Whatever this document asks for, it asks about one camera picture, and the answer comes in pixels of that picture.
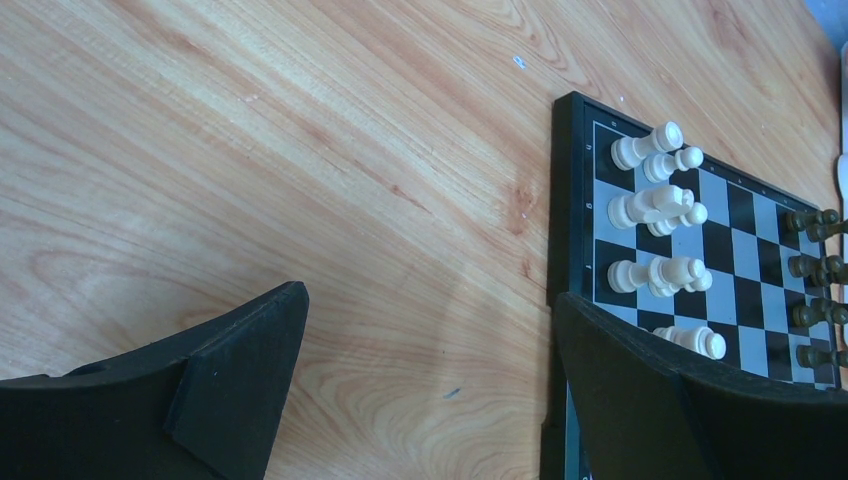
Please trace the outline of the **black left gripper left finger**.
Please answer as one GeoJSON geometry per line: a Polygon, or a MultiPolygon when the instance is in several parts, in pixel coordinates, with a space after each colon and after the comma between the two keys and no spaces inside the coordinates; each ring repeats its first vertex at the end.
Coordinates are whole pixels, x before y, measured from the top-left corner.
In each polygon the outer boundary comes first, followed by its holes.
{"type": "Polygon", "coordinates": [[[2,477],[263,478],[309,303],[290,281],[65,375],[3,381],[2,477]]]}

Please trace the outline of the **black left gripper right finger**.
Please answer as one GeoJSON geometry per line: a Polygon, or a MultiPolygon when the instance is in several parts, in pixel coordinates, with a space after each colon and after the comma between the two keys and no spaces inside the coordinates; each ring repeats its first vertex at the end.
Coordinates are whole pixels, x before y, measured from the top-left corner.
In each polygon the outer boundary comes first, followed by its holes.
{"type": "Polygon", "coordinates": [[[847,394],[757,376],[573,293],[555,333],[597,479],[843,479],[847,394]]]}

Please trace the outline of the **dark pawn piece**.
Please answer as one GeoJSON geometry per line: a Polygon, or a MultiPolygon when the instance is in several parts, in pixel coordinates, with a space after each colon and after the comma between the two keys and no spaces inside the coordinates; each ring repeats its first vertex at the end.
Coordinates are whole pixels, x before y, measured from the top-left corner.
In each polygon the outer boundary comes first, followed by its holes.
{"type": "Polygon", "coordinates": [[[825,351],[813,345],[798,345],[796,348],[798,364],[804,368],[815,369],[822,365],[838,368],[847,367],[847,351],[825,351]]]}
{"type": "Polygon", "coordinates": [[[840,270],[844,266],[844,260],[838,255],[813,258],[810,256],[791,256],[788,260],[790,274],[796,278],[807,278],[812,276],[827,276],[840,270]]]}
{"type": "Polygon", "coordinates": [[[847,324],[847,305],[826,298],[814,298],[810,305],[793,306],[791,319],[795,326],[801,328],[810,328],[821,322],[844,326],[847,324]]]}
{"type": "Polygon", "coordinates": [[[790,211],[785,214],[787,228],[794,232],[806,231],[810,227],[835,224],[840,214],[834,209],[815,211],[790,211]]]}

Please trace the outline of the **dark chess piece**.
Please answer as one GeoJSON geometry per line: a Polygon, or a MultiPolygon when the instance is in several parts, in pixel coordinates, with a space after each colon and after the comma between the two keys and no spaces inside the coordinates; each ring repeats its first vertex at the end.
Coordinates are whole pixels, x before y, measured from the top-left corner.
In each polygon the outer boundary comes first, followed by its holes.
{"type": "Polygon", "coordinates": [[[832,271],[817,269],[811,276],[811,283],[817,287],[827,287],[831,284],[847,285],[848,268],[843,265],[841,268],[832,271]]]}

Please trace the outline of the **dark brown rook piece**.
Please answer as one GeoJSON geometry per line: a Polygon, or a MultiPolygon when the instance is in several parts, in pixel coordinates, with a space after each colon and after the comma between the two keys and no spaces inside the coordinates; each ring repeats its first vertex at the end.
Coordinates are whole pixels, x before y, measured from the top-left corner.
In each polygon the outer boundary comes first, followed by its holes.
{"type": "Polygon", "coordinates": [[[842,221],[834,224],[815,224],[807,230],[807,237],[811,242],[822,243],[827,239],[840,234],[846,234],[848,230],[848,221],[842,221]]]}

